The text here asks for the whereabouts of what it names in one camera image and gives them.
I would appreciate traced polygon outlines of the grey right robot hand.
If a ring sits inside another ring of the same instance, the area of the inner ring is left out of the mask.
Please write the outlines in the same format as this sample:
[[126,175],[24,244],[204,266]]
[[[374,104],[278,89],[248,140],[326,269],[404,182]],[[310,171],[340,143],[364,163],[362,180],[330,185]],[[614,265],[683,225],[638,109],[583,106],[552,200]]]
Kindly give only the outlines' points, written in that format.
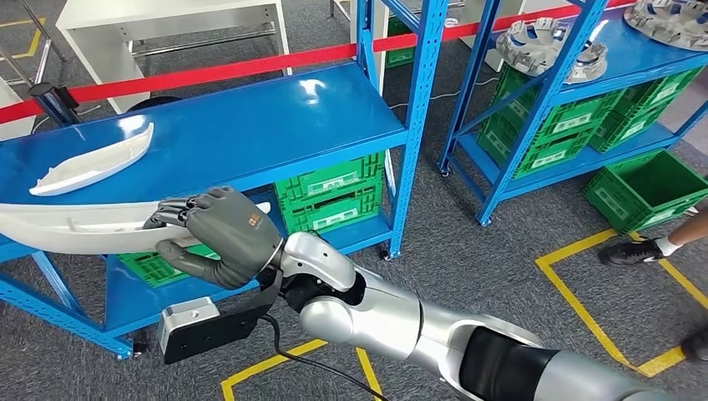
[[189,198],[162,200],[143,228],[164,226],[186,228],[219,258],[196,255],[171,240],[156,244],[159,255],[173,268],[227,290],[257,276],[283,240],[267,214],[229,186]]

